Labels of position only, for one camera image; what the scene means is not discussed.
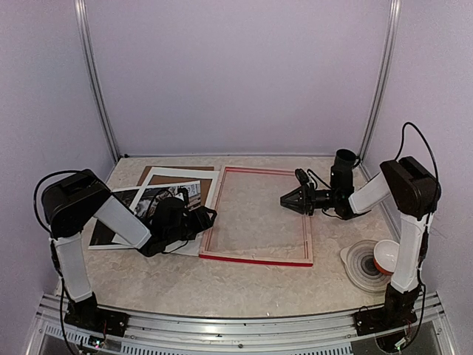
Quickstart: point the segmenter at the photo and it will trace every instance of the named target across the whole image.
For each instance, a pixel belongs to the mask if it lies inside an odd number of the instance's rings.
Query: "beige table surface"
[[[108,185],[112,189],[135,186],[145,166],[159,165],[214,166],[216,170],[222,165],[311,168],[329,180],[332,163],[332,158],[309,157],[124,158]],[[363,184],[356,169],[355,185]],[[359,240],[391,239],[379,207],[349,221],[320,212],[311,220],[312,268],[229,263],[181,255],[147,258],[134,250],[90,251],[87,246],[95,221],[84,229],[84,258],[100,304],[139,311],[203,317],[277,317],[383,302],[383,294],[368,294],[350,282],[339,257],[342,248]]]

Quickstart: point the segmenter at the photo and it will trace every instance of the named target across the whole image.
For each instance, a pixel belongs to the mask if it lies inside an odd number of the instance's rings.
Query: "white bowl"
[[[382,240],[375,246],[375,266],[383,274],[392,275],[398,262],[399,244],[394,240]]]

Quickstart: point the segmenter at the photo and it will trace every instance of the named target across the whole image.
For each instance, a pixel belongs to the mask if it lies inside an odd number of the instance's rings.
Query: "metal post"
[[[89,23],[87,21],[87,11],[85,0],[74,0],[75,15],[79,26],[79,34],[81,36],[82,50],[86,61],[87,72],[89,73],[90,85],[94,94],[95,103],[100,116],[103,133],[105,134],[107,145],[112,154],[115,163],[120,159],[120,150],[113,134],[112,125],[106,112],[105,103],[103,102],[102,89],[98,80],[97,68],[94,62],[94,53],[92,50],[92,42],[90,39]]]
[[[391,67],[392,54],[394,52],[396,33],[398,31],[400,9],[401,0],[391,0],[386,41],[384,42],[384,51],[381,68],[379,70],[378,83],[376,84],[375,97],[372,101],[370,117],[368,119],[367,128],[364,131],[363,141],[358,153],[358,156],[362,160],[366,157],[368,147],[370,146],[376,121],[378,120],[381,102],[383,101],[384,89],[386,88],[387,79],[389,76],[389,68]]]

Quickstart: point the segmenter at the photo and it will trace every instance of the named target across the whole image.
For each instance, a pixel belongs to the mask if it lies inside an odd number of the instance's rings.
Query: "marble tabletop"
[[[329,180],[332,158],[184,157],[123,158],[108,185],[136,186],[145,166],[252,166],[311,168]],[[354,171],[355,186],[365,181]],[[348,279],[341,249],[359,240],[391,239],[379,207],[354,220],[311,217],[311,268],[263,266],[204,260],[182,255],[144,257],[134,250],[88,250],[95,225],[83,232],[86,268],[98,302],[139,311],[200,317],[281,317],[358,308],[384,301]]]

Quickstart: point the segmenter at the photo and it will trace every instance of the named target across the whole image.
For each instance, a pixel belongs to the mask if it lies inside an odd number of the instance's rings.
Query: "back wall panel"
[[[357,150],[389,1],[88,1],[122,153]]]

